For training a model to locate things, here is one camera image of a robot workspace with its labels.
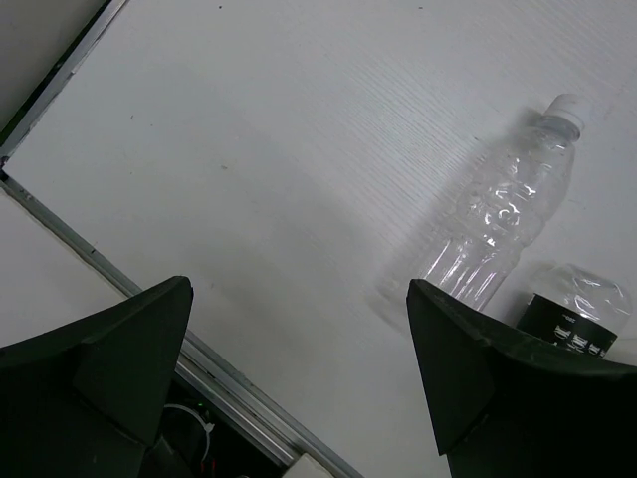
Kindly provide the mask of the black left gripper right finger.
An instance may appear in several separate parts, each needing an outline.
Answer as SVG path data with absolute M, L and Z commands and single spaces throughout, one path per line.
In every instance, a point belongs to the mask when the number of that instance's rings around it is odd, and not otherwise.
M 632 477 L 636 369 L 570 352 L 414 280 L 406 297 L 438 452 L 455 477 Z

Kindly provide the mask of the clear unlabelled plastic bottle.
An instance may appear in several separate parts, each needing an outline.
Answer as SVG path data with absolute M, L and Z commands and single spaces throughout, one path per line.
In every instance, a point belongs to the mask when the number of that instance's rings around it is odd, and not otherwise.
M 481 146 L 380 273 L 369 299 L 380 318 L 406 333 L 413 279 L 482 310 L 563 202 L 590 115 L 585 97 L 561 94 Z

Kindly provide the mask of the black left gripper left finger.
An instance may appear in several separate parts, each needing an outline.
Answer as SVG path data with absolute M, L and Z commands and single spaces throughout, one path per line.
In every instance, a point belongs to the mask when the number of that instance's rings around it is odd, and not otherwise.
M 193 303 L 172 277 L 1 350 L 4 477 L 135 477 L 153 447 Z

